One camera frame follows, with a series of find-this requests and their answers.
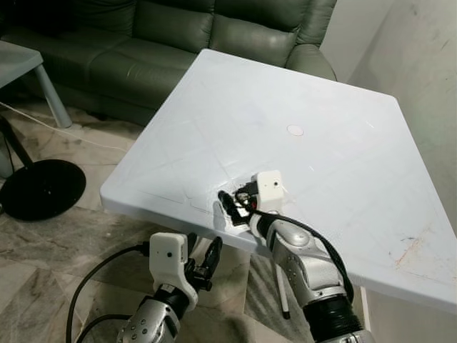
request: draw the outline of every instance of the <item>green leather sofa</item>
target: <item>green leather sofa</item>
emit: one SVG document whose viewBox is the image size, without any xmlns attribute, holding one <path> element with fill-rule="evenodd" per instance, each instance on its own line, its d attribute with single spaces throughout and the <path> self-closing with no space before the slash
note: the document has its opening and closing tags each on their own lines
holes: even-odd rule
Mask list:
<svg viewBox="0 0 457 343">
<path fill-rule="evenodd" d="M 39 50 L 63 102 L 88 111 L 147 124 L 205 48 L 335 79 L 318 47 L 336 0 L 72 1 L 76 29 L 1 39 Z"/>
</svg>

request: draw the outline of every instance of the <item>table leg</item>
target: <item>table leg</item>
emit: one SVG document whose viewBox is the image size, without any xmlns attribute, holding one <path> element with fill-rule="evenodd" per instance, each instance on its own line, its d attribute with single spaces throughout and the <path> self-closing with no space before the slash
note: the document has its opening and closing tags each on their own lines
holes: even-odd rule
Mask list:
<svg viewBox="0 0 457 343">
<path fill-rule="evenodd" d="M 276 281 L 278 282 L 279 299 L 281 299 L 281 309 L 283 312 L 283 317 L 284 317 L 284 319 L 289 319 L 291 317 L 291 313 L 288 310 L 286 289 L 284 288 L 283 270 L 277 264 L 275 264 L 275 267 L 276 267 Z"/>
<path fill-rule="evenodd" d="M 41 88 L 43 89 L 44 96 L 48 101 L 48 105 L 51 108 L 52 114 L 57 122 L 59 127 L 69 127 L 71 126 L 71 119 L 68 113 L 66 113 L 65 107 L 62 104 L 62 101 L 57 94 L 54 85 L 49 79 L 46 70 L 42 64 L 35 68 L 36 76 L 40 82 Z"/>
</svg>

